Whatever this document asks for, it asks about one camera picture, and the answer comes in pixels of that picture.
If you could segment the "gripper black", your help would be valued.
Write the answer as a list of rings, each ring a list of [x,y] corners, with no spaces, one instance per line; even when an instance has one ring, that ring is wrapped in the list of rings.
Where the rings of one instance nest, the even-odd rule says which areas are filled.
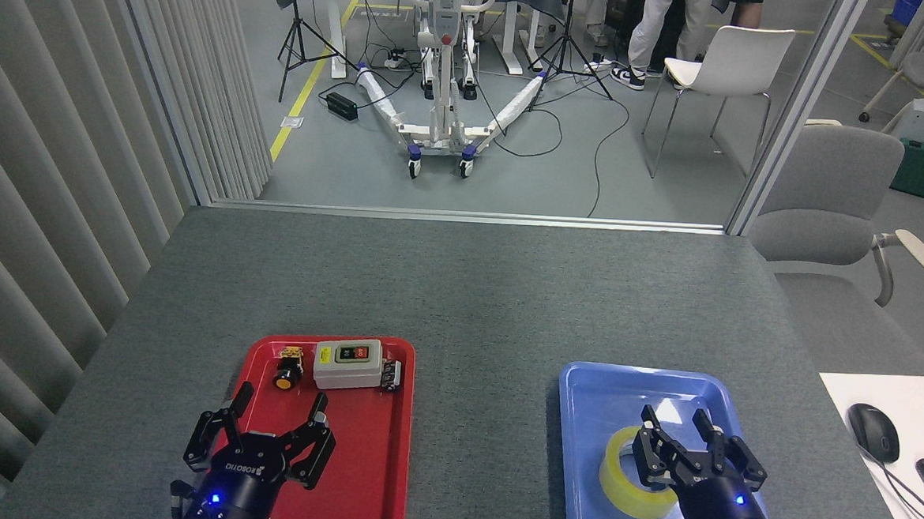
[[[336,445],[325,414],[328,396],[318,392],[306,422],[278,438],[239,433],[239,418],[254,394],[244,381],[229,406],[198,417],[182,459],[193,472],[210,469],[183,519],[269,519],[285,480],[316,488]],[[228,442],[210,460],[221,430]]]
[[[706,445],[698,473],[690,452],[660,427],[650,404],[640,417],[632,454],[643,486],[674,487],[684,519],[766,519],[753,490],[768,474],[741,436],[728,435],[698,408],[693,424]]]

